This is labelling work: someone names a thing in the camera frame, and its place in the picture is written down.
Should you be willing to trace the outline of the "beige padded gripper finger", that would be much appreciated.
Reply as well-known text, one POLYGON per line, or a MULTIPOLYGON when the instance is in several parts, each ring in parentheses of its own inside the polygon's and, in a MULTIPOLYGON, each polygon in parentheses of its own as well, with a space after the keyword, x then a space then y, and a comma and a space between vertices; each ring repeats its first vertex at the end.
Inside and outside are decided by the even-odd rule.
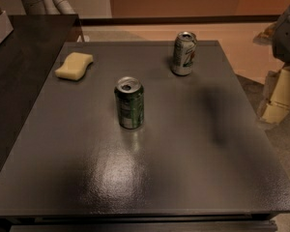
POLYGON ((290 64, 285 64, 278 72, 268 72, 257 116, 263 123, 280 124, 289 112, 290 64))

